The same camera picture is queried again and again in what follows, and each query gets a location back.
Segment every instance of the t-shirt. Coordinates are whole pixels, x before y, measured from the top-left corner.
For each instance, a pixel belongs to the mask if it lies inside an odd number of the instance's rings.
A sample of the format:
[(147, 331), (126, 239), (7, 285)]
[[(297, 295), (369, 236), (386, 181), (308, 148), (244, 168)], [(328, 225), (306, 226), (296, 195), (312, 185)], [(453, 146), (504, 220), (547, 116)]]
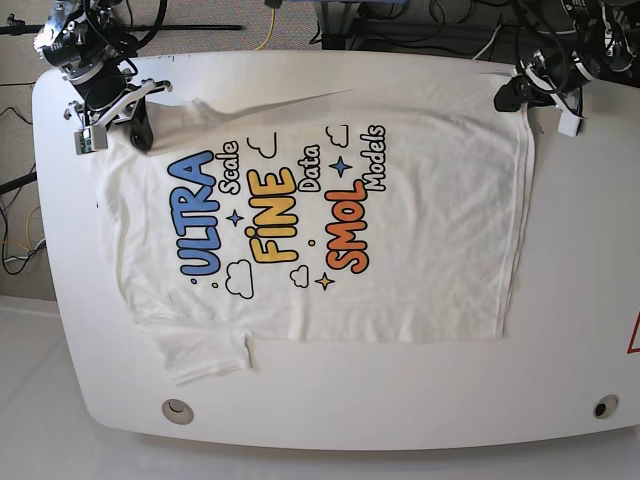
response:
[(250, 368), (247, 338), (500, 338), (534, 144), (497, 75), (234, 115), (150, 105), (89, 159), (100, 241), (176, 382)]

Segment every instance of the floor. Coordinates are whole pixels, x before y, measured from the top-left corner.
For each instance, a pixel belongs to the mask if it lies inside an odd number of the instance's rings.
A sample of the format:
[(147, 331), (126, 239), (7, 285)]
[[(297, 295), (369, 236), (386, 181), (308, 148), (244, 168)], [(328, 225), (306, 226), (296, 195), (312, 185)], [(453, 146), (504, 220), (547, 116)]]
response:
[[(431, 0), (411, 0), (404, 21), (428, 21), (428, 6)], [(471, 0), (440, 0), (446, 21), (455, 23), (469, 11)], [(40, 24), (51, 9), (51, 0), (3, 0), (0, 4), (0, 18), (14, 13), (16, 18), (27, 24)], [(136, 24), (149, 25), (155, 18), (157, 0), (142, 2), (131, 0)], [(552, 2), (549, 7), (560, 7), (560, 2)], [(388, 15), (389, 7), (372, 7), (381, 15)], [(495, 9), (476, 4), (473, 14), (466, 24), (484, 25), (493, 28), (500, 13), (509, 17), (509, 8)], [(127, 20), (124, 3), (117, 12)], [(192, 1), (173, 0), (165, 24), (196, 23), (235, 23), (245, 28), (236, 32), (161, 32), (156, 39), (140, 54), (153, 56), (160, 54), (248, 50), (259, 45), (269, 27), (269, 11), (261, 0)], [(269, 49), (319, 49), (319, 45), (310, 45), (309, 40), (316, 32), (316, 16), (311, 2), (289, 1), (277, 13), (273, 37)], [(33, 35), (0, 36), (0, 83), (34, 82), (46, 71), (48, 64), (38, 58), (33, 50)], [(507, 45), (501, 47), (511, 52)], [(500, 58), (500, 49), (496, 49), (496, 59)], [(31, 118), (30, 86), (0, 87), (0, 111), (8, 106), (15, 107), (25, 118)], [(26, 174), (34, 165), (32, 132), (29, 125), (22, 122), (11, 112), (0, 117), (0, 183)], [(13, 194), (4, 197), (5, 204), (11, 201)], [(23, 250), (15, 243), (28, 243), (25, 232), (26, 219), (39, 205), (37, 185), (31, 184), (23, 189), (15, 204), (8, 211), (10, 237), (10, 255), (20, 255)], [(40, 212), (33, 213), (30, 225), (32, 244), (43, 238), (44, 232)], [(9, 276), (0, 270), (0, 294), (18, 297), (54, 300), (55, 292), (49, 269), (46, 251), (37, 255), (24, 272), (18, 276)]]

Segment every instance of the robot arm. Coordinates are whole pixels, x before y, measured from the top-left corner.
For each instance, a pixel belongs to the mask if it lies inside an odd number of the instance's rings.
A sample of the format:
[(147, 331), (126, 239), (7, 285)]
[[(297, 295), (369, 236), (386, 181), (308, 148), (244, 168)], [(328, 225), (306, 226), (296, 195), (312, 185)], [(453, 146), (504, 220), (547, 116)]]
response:
[[(528, 64), (518, 60), (514, 76), (494, 99), (496, 110), (514, 112), (524, 103), (532, 106), (555, 104), (562, 110), (560, 132), (576, 136), (582, 115), (582, 86), (597, 78), (638, 81), (638, 49), (626, 31), (629, 22), (625, 7), (638, 0), (561, 0), (564, 11), (574, 21), (575, 41), (565, 42), (553, 34), (549, 40), (555, 52), (534, 53)], [(532, 0), (514, 0), (521, 23), (533, 29), (531, 15), (548, 30)]]
[[(55, 0), (47, 22), (34, 40), (34, 48), (82, 97), (72, 102), (65, 118), (74, 119), (76, 151), (90, 153), (107, 148), (112, 124), (127, 124), (134, 147), (148, 151), (153, 132), (146, 113), (147, 95), (168, 90), (167, 81), (132, 82), (138, 73), (130, 58), (157, 33), (167, 8), (161, 0), (154, 28), (141, 40), (118, 34), (111, 15), (122, 0)], [(120, 70), (126, 62), (130, 68)]]

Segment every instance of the blue letters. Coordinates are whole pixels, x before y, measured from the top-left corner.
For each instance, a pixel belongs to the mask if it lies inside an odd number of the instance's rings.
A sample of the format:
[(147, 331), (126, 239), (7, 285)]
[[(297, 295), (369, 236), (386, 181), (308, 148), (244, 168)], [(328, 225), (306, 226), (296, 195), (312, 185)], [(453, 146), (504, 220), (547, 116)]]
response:
[(176, 234), (184, 237), (187, 235), (188, 228), (204, 228), (206, 236), (206, 238), (178, 239), (178, 258), (204, 262), (202, 265), (183, 265), (180, 267), (180, 271), (184, 275), (212, 275), (220, 270), (220, 259), (211, 251), (218, 250), (221, 244), (220, 236), (216, 230), (218, 220), (213, 215), (205, 215), (205, 213), (217, 212), (220, 209), (220, 203), (216, 200), (209, 200), (216, 179), (202, 173), (202, 166), (213, 159), (212, 152), (200, 152), (172, 163), (167, 169), (172, 177), (200, 186), (195, 194), (186, 187), (177, 187), (169, 195), (171, 218)]
[(201, 169), (202, 165), (209, 163), (213, 158), (213, 153), (208, 150), (183, 158), (169, 165), (169, 175), (179, 178), (180, 180), (186, 180), (187, 182), (213, 187), (216, 184), (216, 179), (202, 173)]
[(215, 200), (207, 200), (213, 188), (203, 186), (193, 195), (191, 190), (184, 187), (174, 188), (169, 197), (171, 216), (176, 233), (181, 237), (186, 235), (187, 227), (215, 227), (218, 223), (215, 217), (185, 217), (183, 213), (217, 212), (220, 204)]
[(184, 260), (204, 260), (206, 265), (184, 265), (180, 267), (180, 271), (185, 275), (212, 275), (220, 270), (220, 259), (213, 252), (207, 250), (182, 249), (178, 250), (178, 257)]

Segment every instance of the t-shirt sleeve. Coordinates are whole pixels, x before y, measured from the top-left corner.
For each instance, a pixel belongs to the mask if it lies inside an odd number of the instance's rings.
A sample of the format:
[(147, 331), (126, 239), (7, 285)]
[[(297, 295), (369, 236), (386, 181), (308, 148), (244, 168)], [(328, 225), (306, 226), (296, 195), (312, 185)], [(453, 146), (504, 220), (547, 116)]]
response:
[(223, 375), (250, 369), (251, 358), (245, 332), (224, 327), (216, 330), (140, 325), (155, 340), (165, 357), (165, 368), (177, 383), (205, 375)]

